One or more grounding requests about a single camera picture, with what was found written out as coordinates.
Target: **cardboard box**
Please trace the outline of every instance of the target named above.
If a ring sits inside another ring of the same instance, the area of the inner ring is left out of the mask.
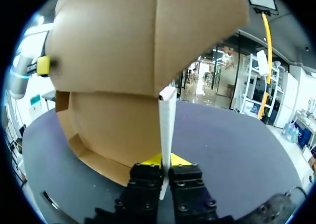
[[[246,0],[59,0],[45,51],[56,111],[80,160],[126,185],[161,152],[158,96],[248,20]]]
[[[310,165],[310,167],[315,171],[315,165],[316,165],[316,158],[314,158],[313,156],[310,158],[310,160],[308,161],[308,164]]]

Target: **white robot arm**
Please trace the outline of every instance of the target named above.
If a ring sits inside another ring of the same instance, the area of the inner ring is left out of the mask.
[[[12,98],[19,100],[24,97],[30,75],[36,72],[37,58],[42,54],[46,36],[52,27],[53,24],[49,23],[25,31],[8,79],[8,90]]]

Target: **yellow cable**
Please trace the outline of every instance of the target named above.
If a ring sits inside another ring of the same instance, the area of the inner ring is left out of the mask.
[[[269,23],[267,20],[267,16],[262,13],[262,20],[263,23],[265,25],[265,29],[266,29],[266,35],[267,35],[267,43],[268,43],[268,66],[269,66],[269,75],[267,77],[267,85],[270,85],[271,82],[271,73],[272,73],[272,39],[271,39],[271,33],[270,33],[270,28],[269,28]],[[262,102],[261,102],[261,107],[258,113],[258,119],[261,119],[266,102],[267,102],[267,98],[268,98],[268,93],[265,92],[263,97],[262,97]]]

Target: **black mat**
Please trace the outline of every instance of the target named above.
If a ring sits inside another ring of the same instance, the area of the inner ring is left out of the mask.
[[[172,152],[199,164],[220,217],[240,218],[273,194],[301,185],[293,163],[269,129],[230,110],[177,102]],[[48,223],[64,222],[40,198],[44,190],[80,223],[94,216],[95,207],[114,211],[122,187],[76,158],[54,111],[26,128],[23,157],[28,183]],[[293,198],[302,200],[299,193]],[[160,202],[158,219],[174,222],[169,190]]]

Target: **ceiling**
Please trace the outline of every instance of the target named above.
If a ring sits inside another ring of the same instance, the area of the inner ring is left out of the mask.
[[[52,22],[54,19],[55,6],[58,0],[49,0],[39,11],[39,14],[45,17],[45,22]],[[290,65],[304,65],[305,70],[316,72],[316,56],[312,50],[311,43],[296,20],[281,0],[276,0],[279,15],[268,16],[270,30],[272,35],[273,47],[281,54],[281,58]],[[260,14],[249,9],[250,22],[247,26],[241,28],[260,40],[265,38],[265,29]]]

